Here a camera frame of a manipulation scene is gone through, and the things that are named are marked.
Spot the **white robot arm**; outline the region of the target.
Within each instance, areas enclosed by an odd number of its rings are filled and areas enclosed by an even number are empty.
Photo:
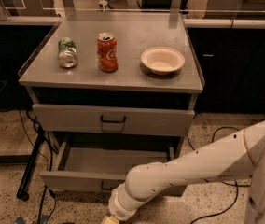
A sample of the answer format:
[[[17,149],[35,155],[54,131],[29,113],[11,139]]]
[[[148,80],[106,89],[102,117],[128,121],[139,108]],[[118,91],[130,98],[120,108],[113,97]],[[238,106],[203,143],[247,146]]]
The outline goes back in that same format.
[[[175,160],[135,166],[112,190],[109,214],[126,221],[163,191],[203,181],[251,180],[245,224],[265,224],[265,120]]]

